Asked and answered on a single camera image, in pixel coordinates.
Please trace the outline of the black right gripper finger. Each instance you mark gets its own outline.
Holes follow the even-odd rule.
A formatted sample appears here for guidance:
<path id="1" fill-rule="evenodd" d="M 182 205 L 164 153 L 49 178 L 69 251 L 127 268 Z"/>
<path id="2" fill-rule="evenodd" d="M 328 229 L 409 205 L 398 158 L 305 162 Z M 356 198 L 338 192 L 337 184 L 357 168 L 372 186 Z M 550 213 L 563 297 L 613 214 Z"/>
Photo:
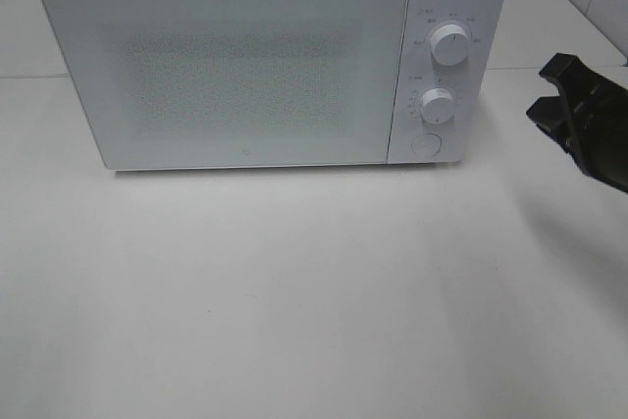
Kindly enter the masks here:
<path id="1" fill-rule="evenodd" d="M 572 107 L 541 97 L 527 117 L 573 159 L 586 176 L 627 190 L 627 99 L 584 101 Z"/>
<path id="2" fill-rule="evenodd" d="M 555 54 L 541 68 L 540 77 L 557 90 L 544 99 L 539 113 L 539 128 L 554 141 L 565 144 L 572 138 L 592 144 L 627 121 L 627 89 L 593 71 L 579 57 Z"/>

